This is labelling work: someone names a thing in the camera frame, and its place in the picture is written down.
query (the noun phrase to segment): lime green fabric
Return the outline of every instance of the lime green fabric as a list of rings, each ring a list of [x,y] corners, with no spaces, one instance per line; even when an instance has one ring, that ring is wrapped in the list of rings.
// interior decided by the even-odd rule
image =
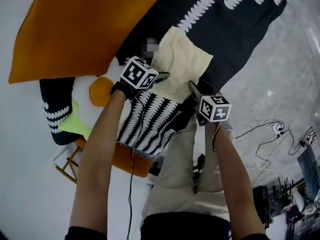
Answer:
[[[78,111],[78,103],[72,99],[72,113],[58,125],[58,128],[65,132],[80,134],[87,141],[89,135],[91,134],[92,128],[85,125],[79,119]]]

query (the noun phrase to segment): black and white patterned cloth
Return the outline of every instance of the black and white patterned cloth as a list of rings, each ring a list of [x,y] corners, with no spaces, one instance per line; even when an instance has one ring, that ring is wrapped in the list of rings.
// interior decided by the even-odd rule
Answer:
[[[197,47],[213,55],[200,80],[219,91],[244,67],[270,23],[283,12],[286,3],[286,0],[158,0],[131,31],[116,57],[121,65],[126,58],[144,57],[148,39],[159,43],[169,28],[176,26],[185,31]],[[72,107],[71,82],[70,79],[65,82],[60,79],[40,81],[43,100],[49,107],[47,112],[53,113],[53,117],[67,106],[69,109]],[[135,151],[148,160],[154,160],[172,134],[186,126],[192,109],[185,112],[180,104],[149,92],[142,93],[138,100],[133,100],[130,115],[122,124],[117,140],[128,147],[132,147],[137,140]],[[140,117],[143,127],[138,136]],[[74,133],[55,130],[53,119],[48,121],[49,125],[53,124],[50,128],[57,144],[65,145],[79,137]]]

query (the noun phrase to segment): khaki pants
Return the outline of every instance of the khaki pants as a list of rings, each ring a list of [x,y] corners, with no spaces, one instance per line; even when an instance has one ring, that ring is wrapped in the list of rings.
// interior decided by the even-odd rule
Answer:
[[[145,202],[143,219],[152,214],[189,212],[212,215],[230,221],[218,157],[212,147],[213,134],[207,128],[205,164],[199,187],[194,193],[193,149],[196,130],[197,124],[193,117],[185,129],[172,136],[162,169]]]

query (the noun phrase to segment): black and white marker cube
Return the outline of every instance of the black and white marker cube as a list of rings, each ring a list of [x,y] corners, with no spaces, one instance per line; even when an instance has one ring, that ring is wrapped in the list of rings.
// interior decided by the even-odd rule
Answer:
[[[210,122],[227,121],[231,104],[223,96],[202,96],[199,112]]]
[[[132,57],[121,73],[121,78],[135,89],[148,89],[159,73],[137,56]]]

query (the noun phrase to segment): wooden chair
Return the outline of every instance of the wooden chair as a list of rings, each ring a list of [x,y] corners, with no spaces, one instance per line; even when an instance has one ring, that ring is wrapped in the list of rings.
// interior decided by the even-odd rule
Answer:
[[[62,168],[60,168],[57,164],[54,164],[55,168],[63,174],[66,178],[68,178],[70,181],[73,183],[77,183],[77,174],[75,172],[75,168],[78,168],[79,165],[74,161],[74,158],[79,152],[82,152],[82,150],[85,148],[86,145],[86,140],[81,137],[78,140],[74,142],[77,145],[76,150],[72,153],[70,157],[66,159],[66,163]],[[153,164],[153,161],[148,161],[143,159],[142,157],[136,155],[135,153],[133,154],[133,160],[134,160],[134,168],[133,168],[133,175],[141,178],[147,177],[149,173],[149,169]],[[117,167],[120,170],[123,170],[129,174],[132,172],[132,158],[131,158],[131,152],[130,150],[123,146],[120,145],[119,143],[116,144],[115,146],[115,151],[114,151],[114,156],[112,160],[112,165],[114,167]],[[69,175],[66,172],[67,167],[70,166],[72,175]]]

